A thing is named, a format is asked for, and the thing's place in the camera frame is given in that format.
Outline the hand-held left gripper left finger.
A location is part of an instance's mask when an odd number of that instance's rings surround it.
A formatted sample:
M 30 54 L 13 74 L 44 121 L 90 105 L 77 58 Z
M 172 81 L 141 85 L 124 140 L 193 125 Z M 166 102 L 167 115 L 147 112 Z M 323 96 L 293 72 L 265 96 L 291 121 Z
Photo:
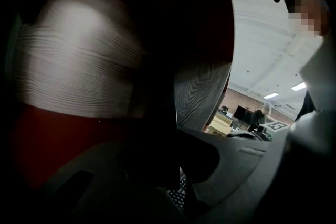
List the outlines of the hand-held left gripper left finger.
M 74 173 L 57 191 L 51 199 L 52 209 L 74 209 L 84 194 L 94 174 L 87 171 Z

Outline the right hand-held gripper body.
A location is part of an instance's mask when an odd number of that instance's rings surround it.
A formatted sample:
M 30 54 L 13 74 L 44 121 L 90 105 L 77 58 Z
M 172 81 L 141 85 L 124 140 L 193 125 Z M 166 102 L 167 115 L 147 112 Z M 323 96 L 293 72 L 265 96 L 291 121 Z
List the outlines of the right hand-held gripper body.
M 270 142 L 275 137 L 275 135 L 286 133 L 287 131 L 288 131 L 288 125 L 277 121 L 259 125 L 251 132 L 231 131 L 227 135 L 227 137 Z

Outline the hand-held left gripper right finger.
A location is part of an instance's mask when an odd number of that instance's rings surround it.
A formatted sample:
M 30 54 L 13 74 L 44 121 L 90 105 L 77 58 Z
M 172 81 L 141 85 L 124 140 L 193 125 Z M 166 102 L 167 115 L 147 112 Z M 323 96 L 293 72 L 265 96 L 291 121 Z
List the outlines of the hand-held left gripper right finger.
M 148 133 L 125 146 L 122 166 L 133 181 L 151 187 L 176 188 L 180 172 L 192 183 L 207 180 L 220 161 L 218 149 L 205 133 L 177 129 Z

